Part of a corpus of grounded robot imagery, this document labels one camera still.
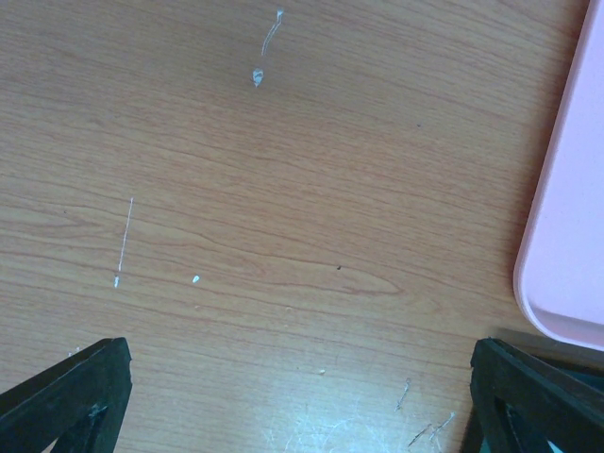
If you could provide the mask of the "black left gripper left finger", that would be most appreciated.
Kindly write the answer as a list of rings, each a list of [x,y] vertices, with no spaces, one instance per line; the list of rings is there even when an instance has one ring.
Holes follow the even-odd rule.
[[[132,389],[124,337],[81,350],[1,394],[3,452],[112,452]]]

